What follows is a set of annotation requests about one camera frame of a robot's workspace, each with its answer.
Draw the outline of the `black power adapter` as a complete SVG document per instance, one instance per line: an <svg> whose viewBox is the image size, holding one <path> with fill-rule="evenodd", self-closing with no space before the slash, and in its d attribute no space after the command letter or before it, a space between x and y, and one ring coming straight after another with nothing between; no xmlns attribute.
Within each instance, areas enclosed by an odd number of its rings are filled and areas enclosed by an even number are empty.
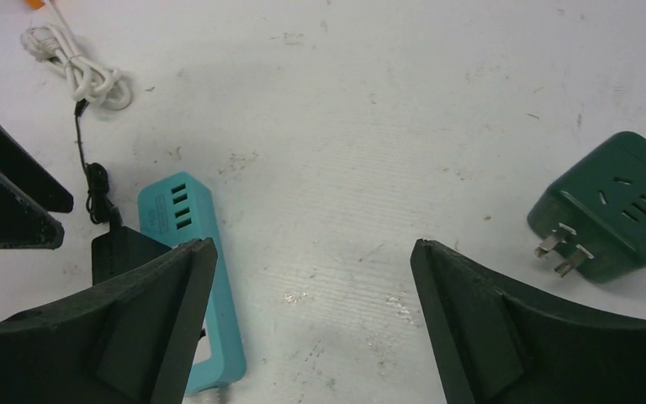
<svg viewBox="0 0 646 404"><path fill-rule="evenodd" d="M109 230L91 243L92 281L100 284L149 263L171 248L123 224L119 208L109 199L107 170L97 162L85 161L80 119L87 106L85 99L76 102L74 123L79 157L87 180L86 210L93 224L109 225Z"/></svg>

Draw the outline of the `teal power strip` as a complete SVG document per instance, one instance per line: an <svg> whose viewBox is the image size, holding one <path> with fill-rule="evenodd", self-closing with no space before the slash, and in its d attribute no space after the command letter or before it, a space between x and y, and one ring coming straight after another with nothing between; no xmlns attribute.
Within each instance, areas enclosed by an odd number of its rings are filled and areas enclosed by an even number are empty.
<svg viewBox="0 0 646 404"><path fill-rule="evenodd" d="M246 356L213 196L195 177L180 172L142 189L137 204L140 231L156 241L169 247L193 238L214 241L218 259L184 401L225 403L228 387L246 373Z"/></svg>

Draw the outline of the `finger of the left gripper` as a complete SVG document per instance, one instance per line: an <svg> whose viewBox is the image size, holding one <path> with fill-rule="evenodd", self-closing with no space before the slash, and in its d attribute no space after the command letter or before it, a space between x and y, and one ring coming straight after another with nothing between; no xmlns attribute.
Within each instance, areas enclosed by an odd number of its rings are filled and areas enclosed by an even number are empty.
<svg viewBox="0 0 646 404"><path fill-rule="evenodd" d="M72 195L0 125L0 173L47 211L70 213Z"/></svg>
<svg viewBox="0 0 646 404"><path fill-rule="evenodd" d="M0 172L0 249L57 249L64 229Z"/></svg>

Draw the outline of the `green cube plug adapter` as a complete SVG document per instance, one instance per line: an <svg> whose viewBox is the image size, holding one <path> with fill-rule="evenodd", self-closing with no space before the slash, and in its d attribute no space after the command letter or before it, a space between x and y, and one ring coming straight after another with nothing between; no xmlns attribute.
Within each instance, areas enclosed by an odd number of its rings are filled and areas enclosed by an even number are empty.
<svg viewBox="0 0 646 404"><path fill-rule="evenodd" d="M578 272L606 283L646 267L646 139L616 133L553 181L527 215L542 241L534 253L557 253L559 277Z"/></svg>

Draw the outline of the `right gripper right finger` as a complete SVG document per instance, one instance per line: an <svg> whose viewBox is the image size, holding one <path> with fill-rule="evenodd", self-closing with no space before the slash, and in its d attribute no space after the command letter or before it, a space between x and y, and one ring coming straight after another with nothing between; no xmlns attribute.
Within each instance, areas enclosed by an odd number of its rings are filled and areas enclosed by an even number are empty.
<svg viewBox="0 0 646 404"><path fill-rule="evenodd" d="M646 320L583 306L420 239L411 272L449 403L646 403Z"/></svg>

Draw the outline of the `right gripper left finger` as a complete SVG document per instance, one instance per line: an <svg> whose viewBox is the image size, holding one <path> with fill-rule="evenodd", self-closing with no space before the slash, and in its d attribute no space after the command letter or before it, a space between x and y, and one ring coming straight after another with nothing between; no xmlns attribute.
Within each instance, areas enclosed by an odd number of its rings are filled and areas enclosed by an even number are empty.
<svg viewBox="0 0 646 404"><path fill-rule="evenodd" d="M179 403L218 253L194 239L0 322L0 403Z"/></svg>

